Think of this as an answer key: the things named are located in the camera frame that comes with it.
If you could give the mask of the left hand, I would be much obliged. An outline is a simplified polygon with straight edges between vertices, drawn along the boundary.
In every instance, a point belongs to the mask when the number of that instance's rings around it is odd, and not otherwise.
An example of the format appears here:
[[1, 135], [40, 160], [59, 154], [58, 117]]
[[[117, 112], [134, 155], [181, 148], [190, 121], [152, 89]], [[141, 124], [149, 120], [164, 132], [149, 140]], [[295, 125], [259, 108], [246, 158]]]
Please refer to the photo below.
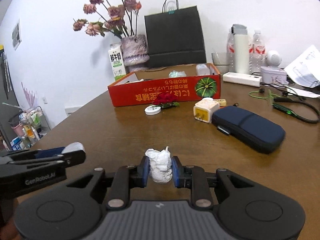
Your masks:
[[13, 219], [14, 211], [18, 206], [18, 200], [1, 200], [1, 240], [21, 239]]

